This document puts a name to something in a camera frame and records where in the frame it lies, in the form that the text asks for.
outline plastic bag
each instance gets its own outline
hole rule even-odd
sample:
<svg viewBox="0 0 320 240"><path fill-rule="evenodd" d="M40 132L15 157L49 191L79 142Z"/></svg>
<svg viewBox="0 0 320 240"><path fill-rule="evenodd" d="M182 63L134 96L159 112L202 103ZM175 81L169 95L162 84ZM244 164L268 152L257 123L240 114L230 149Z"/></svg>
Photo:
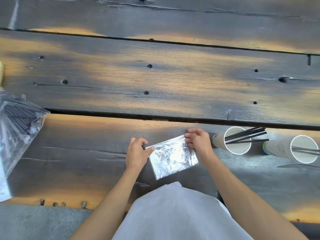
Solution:
<svg viewBox="0 0 320 240"><path fill-rule="evenodd" d="M49 113L0 89L0 163L5 178L38 134Z"/></svg>
<svg viewBox="0 0 320 240"><path fill-rule="evenodd" d="M149 159L156 180L199 163L194 149L188 146L184 138L182 135L152 145L154 152L150 154Z"/></svg>

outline forearm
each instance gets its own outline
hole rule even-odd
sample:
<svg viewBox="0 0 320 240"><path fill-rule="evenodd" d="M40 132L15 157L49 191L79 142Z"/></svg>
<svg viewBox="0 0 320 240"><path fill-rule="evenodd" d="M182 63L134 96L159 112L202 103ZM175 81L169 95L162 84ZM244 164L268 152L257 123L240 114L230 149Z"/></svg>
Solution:
<svg viewBox="0 0 320 240"><path fill-rule="evenodd" d="M307 240L287 219L236 178L214 153L205 161L232 218L254 240Z"/></svg>
<svg viewBox="0 0 320 240"><path fill-rule="evenodd" d="M121 224L126 205L139 173L127 169L118 183L82 223L70 240L109 240Z"/></svg>

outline shirt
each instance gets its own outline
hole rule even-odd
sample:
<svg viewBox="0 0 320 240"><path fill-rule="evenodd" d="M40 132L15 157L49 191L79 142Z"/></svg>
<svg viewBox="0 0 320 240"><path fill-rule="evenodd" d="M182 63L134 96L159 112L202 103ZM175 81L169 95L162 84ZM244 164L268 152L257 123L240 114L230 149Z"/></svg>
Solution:
<svg viewBox="0 0 320 240"><path fill-rule="evenodd" d="M113 240L253 240L215 197L164 185L131 206Z"/></svg>

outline cup with black straws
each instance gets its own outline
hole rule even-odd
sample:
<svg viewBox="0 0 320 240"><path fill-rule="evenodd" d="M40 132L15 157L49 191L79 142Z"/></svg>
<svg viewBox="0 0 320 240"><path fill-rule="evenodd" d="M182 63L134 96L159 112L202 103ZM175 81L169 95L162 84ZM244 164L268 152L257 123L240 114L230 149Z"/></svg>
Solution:
<svg viewBox="0 0 320 240"><path fill-rule="evenodd" d="M250 150L251 144L255 142L268 141L269 139L256 139L256 136L266 134L266 128L255 127L244 129L239 126L233 126L226 131L215 134L212 137L212 144L215 147L227 150L236 155L245 154Z"/></svg>
<svg viewBox="0 0 320 240"><path fill-rule="evenodd" d="M308 136L290 136L263 143L262 148L266 154L291 159L304 164L313 163L320 150L317 143Z"/></svg>

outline gray ground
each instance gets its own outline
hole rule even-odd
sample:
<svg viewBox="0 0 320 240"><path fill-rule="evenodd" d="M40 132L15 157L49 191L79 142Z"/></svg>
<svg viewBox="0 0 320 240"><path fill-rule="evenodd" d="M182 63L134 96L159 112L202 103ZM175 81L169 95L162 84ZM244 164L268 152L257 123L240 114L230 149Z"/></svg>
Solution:
<svg viewBox="0 0 320 240"><path fill-rule="evenodd" d="M0 240L64 240L91 210L0 203Z"/></svg>

